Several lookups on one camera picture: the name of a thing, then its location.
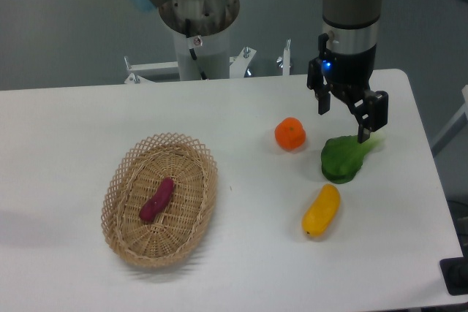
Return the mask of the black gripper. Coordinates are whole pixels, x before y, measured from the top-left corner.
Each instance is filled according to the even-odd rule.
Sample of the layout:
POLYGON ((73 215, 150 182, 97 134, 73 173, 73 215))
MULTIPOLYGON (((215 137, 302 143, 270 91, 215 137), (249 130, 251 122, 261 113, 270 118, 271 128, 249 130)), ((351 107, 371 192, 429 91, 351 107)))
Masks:
POLYGON ((358 142, 364 143, 388 123, 388 93, 371 91, 369 85, 377 46, 348 54, 327 48, 330 43, 329 34, 319 35, 319 57, 309 62, 306 86, 314 92, 320 115, 330 110, 330 92, 349 103, 358 122, 358 142))

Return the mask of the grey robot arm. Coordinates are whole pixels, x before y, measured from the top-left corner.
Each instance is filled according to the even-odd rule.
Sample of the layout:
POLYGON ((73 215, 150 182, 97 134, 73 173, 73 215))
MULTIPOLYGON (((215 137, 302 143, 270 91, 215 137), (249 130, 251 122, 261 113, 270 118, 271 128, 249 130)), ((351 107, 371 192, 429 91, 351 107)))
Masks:
MULTIPOLYGON (((231 27, 239 0, 132 0, 142 10, 157 9, 165 25, 181 38, 179 74, 184 80, 228 76, 229 59, 207 40, 231 27)), ((358 123, 358 142, 365 142, 388 121, 388 95, 373 91, 382 0, 322 0, 322 33, 318 56, 308 65, 307 87, 318 101, 318 112, 329 111, 337 98, 358 123)))

